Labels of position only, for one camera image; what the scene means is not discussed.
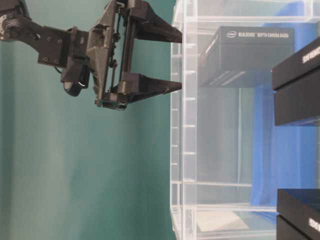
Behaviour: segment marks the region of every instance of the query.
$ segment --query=intel logo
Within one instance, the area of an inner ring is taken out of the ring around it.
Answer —
[[[230,31],[226,34],[226,36],[230,39],[235,38],[237,36],[237,32],[236,31]]]

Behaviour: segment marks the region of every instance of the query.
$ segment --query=cable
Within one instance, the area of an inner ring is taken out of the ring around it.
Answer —
[[[59,74],[62,74],[62,71],[60,71],[56,66],[54,67],[54,69],[55,69]]]

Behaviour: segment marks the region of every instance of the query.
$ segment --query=black box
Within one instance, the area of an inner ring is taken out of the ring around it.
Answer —
[[[320,38],[272,70],[275,125],[319,126]]]
[[[310,239],[320,239],[320,189],[279,189],[277,211]]]
[[[276,217],[276,240],[311,240],[282,216]]]
[[[204,87],[254,88],[272,79],[271,70],[294,53],[294,30],[221,26],[199,58]]]

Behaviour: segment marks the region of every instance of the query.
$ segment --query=blue fabric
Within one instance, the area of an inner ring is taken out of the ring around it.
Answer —
[[[303,16],[304,2],[288,4],[278,16]],[[314,23],[270,23],[266,27],[294,29],[294,50],[317,37]],[[279,188],[316,188],[317,129],[315,127],[275,126],[271,83],[254,92],[253,179],[250,203],[276,206]],[[276,214],[263,213],[276,220]]]

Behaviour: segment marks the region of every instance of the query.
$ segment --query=green backdrop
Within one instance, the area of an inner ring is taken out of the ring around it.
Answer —
[[[174,0],[148,2],[171,22]],[[37,23],[89,30],[107,1],[27,4]],[[30,47],[1,42],[0,52],[1,239],[173,240],[170,96],[97,108],[92,86],[66,95]],[[132,71],[169,79],[170,45],[137,40]]]

